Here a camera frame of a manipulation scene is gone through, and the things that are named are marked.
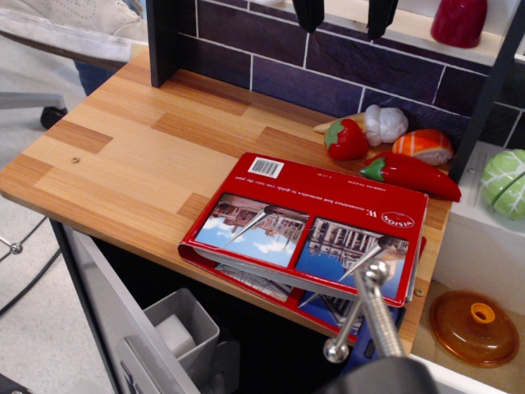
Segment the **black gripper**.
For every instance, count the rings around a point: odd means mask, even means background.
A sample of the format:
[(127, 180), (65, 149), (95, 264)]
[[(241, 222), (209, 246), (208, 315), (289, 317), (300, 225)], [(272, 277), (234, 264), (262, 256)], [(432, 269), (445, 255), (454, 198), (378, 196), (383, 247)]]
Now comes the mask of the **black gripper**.
[(354, 274), (359, 299), (346, 315), (336, 337), (328, 338), (323, 355), (330, 363), (342, 363), (349, 357), (348, 336), (361, 306), (377, 352), (381, 358), (347, 373), (316, 393), (438, 393), (428, 368), (405, 357), (394, 320), (381, 293), (388, 270), (382, 260), (369, 260)]

